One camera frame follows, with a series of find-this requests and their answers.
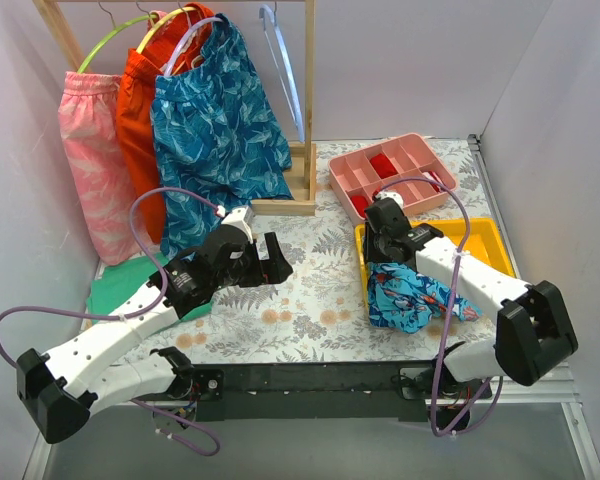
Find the blue shark print shorts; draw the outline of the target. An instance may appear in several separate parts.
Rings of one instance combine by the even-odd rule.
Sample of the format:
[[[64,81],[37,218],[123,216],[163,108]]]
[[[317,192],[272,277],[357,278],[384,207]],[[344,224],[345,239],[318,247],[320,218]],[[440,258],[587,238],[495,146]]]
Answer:
[[[444,317],[451,288],[400,263],[367,262],[368,318],[372,326],[414,334]]]

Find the pale blue hanger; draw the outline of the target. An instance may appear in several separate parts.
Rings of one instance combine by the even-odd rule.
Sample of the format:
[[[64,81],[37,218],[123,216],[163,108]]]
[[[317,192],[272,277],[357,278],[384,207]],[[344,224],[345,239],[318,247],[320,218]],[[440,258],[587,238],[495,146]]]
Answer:
[[[262,30],[281,83],[291,119],[297,131],[298,140],[304,143],[304,118],[291,58],[277,19],[277,6],[271,8],[269,5],[262,4],[259,7],[258,17],[262,24]]]

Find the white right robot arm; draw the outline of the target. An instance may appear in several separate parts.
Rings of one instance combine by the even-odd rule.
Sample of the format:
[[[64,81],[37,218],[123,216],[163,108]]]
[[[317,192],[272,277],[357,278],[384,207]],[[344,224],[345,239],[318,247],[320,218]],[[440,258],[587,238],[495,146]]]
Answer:
[[[578,349],[559,288],[508,276],[458,249],[430,224],[412,226],[392,198],[366,210],[370,322],[416,333],[435,315],[484,316],[494,337],[445,346],[416,387],[455,397],[474,380],[507,376],[531,386]]]

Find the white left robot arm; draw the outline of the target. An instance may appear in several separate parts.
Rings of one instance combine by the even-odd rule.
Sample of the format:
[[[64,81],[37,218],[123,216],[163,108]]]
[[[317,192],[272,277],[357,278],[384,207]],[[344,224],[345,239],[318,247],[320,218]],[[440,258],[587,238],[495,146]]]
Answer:
[[[17,393],[44,439],[62,442],[96,413],[137,397],[180,400],[204,390],[188,357],[175,347],[120,364],[128,351],[167,329],[220,289],[280,284],[293,272],[277,236],[264,235],[268,256],[242,227],[222,224],[200,247],[177,254],[116,313],[45,353],[30,349],[16,361]]]

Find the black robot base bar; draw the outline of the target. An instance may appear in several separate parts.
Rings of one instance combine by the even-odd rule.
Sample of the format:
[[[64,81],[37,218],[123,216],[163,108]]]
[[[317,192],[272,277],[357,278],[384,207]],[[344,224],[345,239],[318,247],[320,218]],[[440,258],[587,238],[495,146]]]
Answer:
[[[224,420],[383,418],[429,419],[430,384],[412,388],[420,374],[430,381],[433,362],[200,364],[194,390],[181,398],[147,396],[163,405],[197,401],[200,422]]]

